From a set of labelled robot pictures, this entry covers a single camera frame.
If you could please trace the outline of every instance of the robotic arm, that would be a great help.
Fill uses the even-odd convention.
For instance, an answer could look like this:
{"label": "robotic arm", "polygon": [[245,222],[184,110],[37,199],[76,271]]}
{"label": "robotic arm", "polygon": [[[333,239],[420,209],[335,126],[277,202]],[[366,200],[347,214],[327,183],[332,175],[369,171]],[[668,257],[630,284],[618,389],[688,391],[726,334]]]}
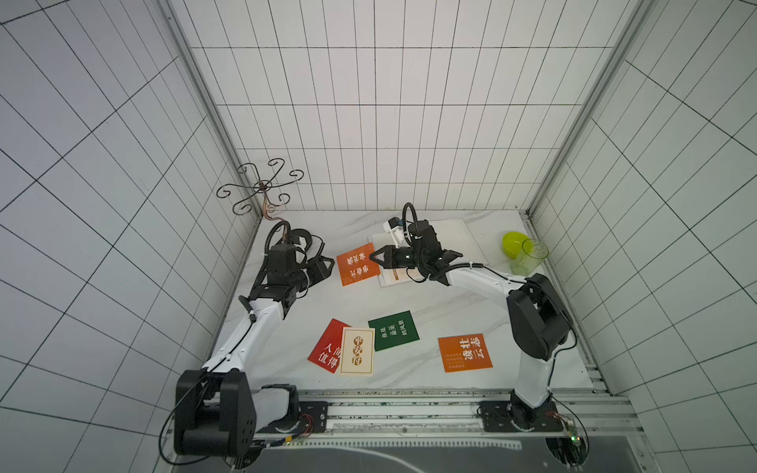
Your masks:
{"label": "robotic arm", "polygon": [[[271,247],[280,228],[284,234]],[[292,304],[331,275],[334,260],[322,255],[322,240],[316,254],[307,258],[312,243],[313,235],[303,229],[290,229],[284,220],[268,234],[263,264],[250,295],[239,296],[248,316],[202,368],[184,371],[176,382],[176,453],[233,457],[242,467],[252,463],[264,447],[253,441],[255,431],[277,419],[297,423],[300,413],[296,388],[272,384],[252,395],[245,367],[254,363]]]}
{"label": "robotic arm", "polygon": [[[407,224],[407,211],[413,221]],[[411,203],[405,204],[402,225],[397,218],[385,225],[398,245],[387,245],[370,255],[384,268],[417,268],[422,281],[437,281],[480,294],[507,309],[512,336],[522,350],[515,390],[510,396],[509,417],[520,431],[530,431],[542,415],[555,410],[549,383],[555,350],[572,331],[568,311],[550,280],[541,274],[518,280],[481,263],[451,264],[462,254],[442,249],[428,220],[418,220]],[[408,246],[398,235],[404,235]]]}

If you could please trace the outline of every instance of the white tiled wall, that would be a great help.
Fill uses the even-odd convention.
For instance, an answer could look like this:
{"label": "white tiled wall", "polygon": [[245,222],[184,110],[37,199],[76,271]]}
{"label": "white tiled wall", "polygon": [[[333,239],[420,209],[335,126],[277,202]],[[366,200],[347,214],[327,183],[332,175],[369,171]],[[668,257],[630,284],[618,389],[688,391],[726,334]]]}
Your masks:
{"label": "white tiled wall", "polygon": [[256,223],[151,0],[0,21],[2,470],[152,472]]}
{"label": "white tiled wall", "polygon": [[529,206],[635,5],[171,1],[240,154],[318,210]]}
{"label": "white tiled wall", "polygon": [[534,214],[665,473],[757,464],[756,8],[660,2]]}

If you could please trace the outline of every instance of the clear plastic cup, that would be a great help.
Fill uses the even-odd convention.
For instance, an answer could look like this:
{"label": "clear plastic cup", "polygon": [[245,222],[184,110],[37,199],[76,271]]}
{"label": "clear plastic cup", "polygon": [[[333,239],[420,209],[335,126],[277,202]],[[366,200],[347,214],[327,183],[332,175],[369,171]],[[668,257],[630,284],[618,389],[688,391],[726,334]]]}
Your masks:
{"label": "clear plastic cup", "polygon": [[539,240],[529,238],[523,241],[520,253],[510,266],[513,274],[520,276],[530,275],[550,255],[550,249]]}

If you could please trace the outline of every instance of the mounting plate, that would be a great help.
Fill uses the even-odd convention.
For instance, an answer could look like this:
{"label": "mounting plate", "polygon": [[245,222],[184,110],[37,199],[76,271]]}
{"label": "mounting plate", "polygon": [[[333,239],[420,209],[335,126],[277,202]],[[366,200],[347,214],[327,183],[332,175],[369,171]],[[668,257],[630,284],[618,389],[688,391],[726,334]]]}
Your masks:
{"label": "mounting plate", "polygon": [[[314,434],[326,431],[326,417],[329,412],[329,403],[326,401],[300,401],[300,416],[308,414],[313,418]],[[301,434],[305,432],[307,422],[301,419],[292,425],[288,421],[274,421],[257,431],[259,434]]]}
{"label": "mounting plate", "polygon": [[[509,416],[509,401],[481,401],[478,403],[478,414],[484,421],[484,432],[505,432],[505,433],[518,433],[521,432],[510,421]],[[547,412],[557,412],[557,406],[550,400],[549,409]],[[553,418],[542,415],[534,423],[534,430],[532,432],[562,432],[562,423]]]}

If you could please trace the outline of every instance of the orange card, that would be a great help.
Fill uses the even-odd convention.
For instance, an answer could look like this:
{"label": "orange card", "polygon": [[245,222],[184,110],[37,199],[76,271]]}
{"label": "orange card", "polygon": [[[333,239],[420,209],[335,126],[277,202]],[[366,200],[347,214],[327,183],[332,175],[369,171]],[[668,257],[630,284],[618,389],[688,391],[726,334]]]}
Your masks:
{"label": "orange card", "polygon": [[439,350],[447,373],[492,367],[483,334],[440,338]]}
{"label": "orange card", "polygon": [[336,257],[341,285],[350,285],[381,273],[381,267],[368,258],[371,253],[373,253],[373,243],[368,243]]}

